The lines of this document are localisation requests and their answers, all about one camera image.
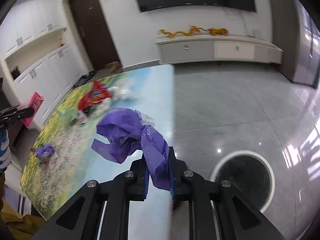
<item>orange dragon toy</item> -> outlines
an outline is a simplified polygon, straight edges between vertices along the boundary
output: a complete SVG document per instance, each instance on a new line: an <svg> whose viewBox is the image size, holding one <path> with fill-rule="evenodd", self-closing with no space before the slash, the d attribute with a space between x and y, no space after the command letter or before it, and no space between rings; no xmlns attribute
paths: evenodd
<svg viewBox="0 0 320 240"><path fill-rule="evenodd" d="M197 26L193 26L193 25L189 25L189 32L183 32L183 31L177 31L175 33L171 33L169 31L166 31L165 29L160 29L158 30L158 34L165 34L167 35L169 38L173 39L178 33L181 33L185 36L193 36L193 33L197 32L197 33L201 33L200 30L209 32L211 35L225 35L228 36L228 30L222 28L222 29L214 29L214 28L210 28L208 30L205 30L203 28L199 28Z"/></svg>

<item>crumpled purple wrapper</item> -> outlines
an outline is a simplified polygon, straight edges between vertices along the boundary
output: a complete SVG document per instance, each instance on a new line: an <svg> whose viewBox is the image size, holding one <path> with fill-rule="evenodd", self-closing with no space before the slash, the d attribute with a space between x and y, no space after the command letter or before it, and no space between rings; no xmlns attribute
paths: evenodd
<svg viewBox="0 0 320 240"><path fill-rule="evenodd" d="M170 190L168 179L169 146L151 125L141 124L141 113L128 108L110 109L97 124L97 133L110 144L94 139L91 148L105 159L123 163L127 156L142 150L153 185Z"/></svg>

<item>tv stand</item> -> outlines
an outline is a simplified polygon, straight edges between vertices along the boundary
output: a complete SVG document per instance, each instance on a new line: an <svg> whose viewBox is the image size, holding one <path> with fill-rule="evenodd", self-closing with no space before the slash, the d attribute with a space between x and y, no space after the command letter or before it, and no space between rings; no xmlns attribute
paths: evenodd
<svg viewBox="0 0 320 240"><path fill-rule="evenodd" d="M248 61L281 64L283 51L268 41L246 36L177 36L158 38L161 63Z"/></svg>

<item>red object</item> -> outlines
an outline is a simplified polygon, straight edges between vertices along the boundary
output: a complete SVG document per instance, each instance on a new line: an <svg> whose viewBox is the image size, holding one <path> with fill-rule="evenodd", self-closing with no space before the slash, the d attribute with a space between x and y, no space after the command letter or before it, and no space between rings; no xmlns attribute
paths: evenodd
<svg viewBox="0 0 320 240"><path fill-rule="evenodd" d="M35 112L32 117L28 117L28 118L21 120L23 122L23 124L25 125L25 127L28 128L30 126L33 118L35 117L36 113L38 112L38 109L40 108L43 101L44 101L43 97L41 95L39 95L37 92L35 92L33 94L27 107L32 107Z"/></svg>
<svg viewBox="0 0 320 240"><path fill-rule="evenodd" d="M78 110L83 111L87 107L100 104L104 99L111 97L112 95L104 84L100 81L94 81L92 89L78 102Z"/></svg>

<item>tabletop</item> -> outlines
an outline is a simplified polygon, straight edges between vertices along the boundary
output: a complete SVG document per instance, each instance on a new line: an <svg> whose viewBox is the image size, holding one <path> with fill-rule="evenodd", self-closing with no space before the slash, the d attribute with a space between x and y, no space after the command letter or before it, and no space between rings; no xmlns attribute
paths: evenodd
<svg viewBox="0 0 320 240"><path fill-rule="evenodd" d="M158 65L133 70L100 80L111 87L117 82L130 82L134 99L113 100L111 107L127 107L151 116L155 128L168 145L172 141L173 117L173 66ZM92 83L72 90L57 109L76 107L78 101L92 87ZM99 183L112 180L116 175L130 169L134 160L140 159L142 151L129 156L124 163L108 161L91 149L93 139L105 143L108 140L96 133L100 117L89 118L85 124L64 127L55 111L41 131L34 147L50 143L55 154L47 164L39 165L29 154L21 177L21 186L34 207L47 220L78 189L91 179ZM144 202L131 202L129 210L129 239L167 239L169 234L171 197L170 192L149 184Z"/></svg>

